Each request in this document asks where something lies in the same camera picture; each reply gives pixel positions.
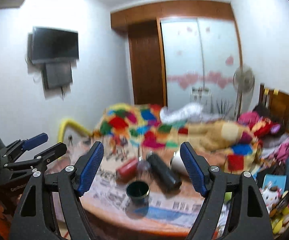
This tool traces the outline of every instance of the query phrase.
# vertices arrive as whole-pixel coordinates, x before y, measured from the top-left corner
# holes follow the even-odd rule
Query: black cup
[[[150,187],[142,180],[128,184],[126,194],[136,205],[147,205],[149,202]]]

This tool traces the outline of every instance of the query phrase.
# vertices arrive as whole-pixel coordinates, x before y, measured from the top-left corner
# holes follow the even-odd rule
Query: brown wooden door
[[[163,79],[157,21],[128,28],[134,103],[163,106]]]

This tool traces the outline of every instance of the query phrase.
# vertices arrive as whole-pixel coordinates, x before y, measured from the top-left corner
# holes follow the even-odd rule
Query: television
[[[78,33],[34,27],[31,61],[37,63],[69,62],[79,59]]]

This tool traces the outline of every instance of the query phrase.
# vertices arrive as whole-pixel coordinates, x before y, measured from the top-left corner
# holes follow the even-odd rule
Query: wooden headboard
[[[280,118],[289,133],[289,94],[278,89],[269,89],[260,84],[259,103],[263,103],[270,113]]]

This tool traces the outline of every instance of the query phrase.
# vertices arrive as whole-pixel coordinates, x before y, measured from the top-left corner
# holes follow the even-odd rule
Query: hello kitty plush
[[[277,205],[280,197],[281,197],[281,189],[279,189],[277,186],[275,187],[265,187],[264,189],[260,188],[259,189],[262,198],[265,201],[268,213]]]

